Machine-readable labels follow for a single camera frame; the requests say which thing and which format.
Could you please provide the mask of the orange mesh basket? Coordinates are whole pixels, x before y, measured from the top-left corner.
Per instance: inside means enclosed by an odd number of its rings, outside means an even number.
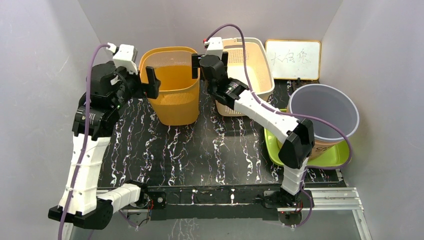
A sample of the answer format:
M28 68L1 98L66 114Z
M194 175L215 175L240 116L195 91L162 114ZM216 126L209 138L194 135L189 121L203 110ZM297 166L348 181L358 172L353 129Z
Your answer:
M148 82L146 67L154 68L160 80L158 98L150 98L149 103L163 125L190 125L198 119L200 78L192 78L195 53L187 46L168 46L151 49L141 57L141 82Z

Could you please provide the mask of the cream perforated basket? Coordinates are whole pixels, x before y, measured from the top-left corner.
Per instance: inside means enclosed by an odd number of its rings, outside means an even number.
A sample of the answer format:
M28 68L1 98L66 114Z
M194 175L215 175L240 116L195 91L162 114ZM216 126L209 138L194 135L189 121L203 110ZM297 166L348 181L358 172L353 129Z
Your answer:
M228 76L247 84L241 38L224 38L223 50L228 52ZM262 42L254 37L245 38L247 74L257 96L267 101L275 88L274 78Z

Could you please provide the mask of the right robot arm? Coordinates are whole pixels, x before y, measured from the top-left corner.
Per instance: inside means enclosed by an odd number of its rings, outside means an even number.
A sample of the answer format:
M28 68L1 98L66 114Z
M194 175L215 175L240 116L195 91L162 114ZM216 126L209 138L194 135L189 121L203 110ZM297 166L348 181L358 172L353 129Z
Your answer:
M207 92L220 104L240 112L271 132L282 146L278 157L283 163L283 179L279 191L262 194L268 208L295 207L302 199L304 174L315 144L311 120L289 116L260 99L248 85L227 74L222 58L216 55L191 56L193 71L207 81Z

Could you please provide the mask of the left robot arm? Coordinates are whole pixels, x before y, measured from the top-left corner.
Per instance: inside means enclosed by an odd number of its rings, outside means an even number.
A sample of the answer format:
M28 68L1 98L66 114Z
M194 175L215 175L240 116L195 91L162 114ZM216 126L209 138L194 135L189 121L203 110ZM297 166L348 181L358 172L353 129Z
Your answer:
M71 223L89 230L102 230L114 213L132 205L145 208L151 198L147 185L134 180L98 194L98 181L103 158L120 119L120 109L130 99L156 99L160 80L153 67L145 68L147 82L141 73L130 73L113 62L92 67L86 78L88 89L78 102L73 124L73 153L65 191L57 206L48 211L48 218Z

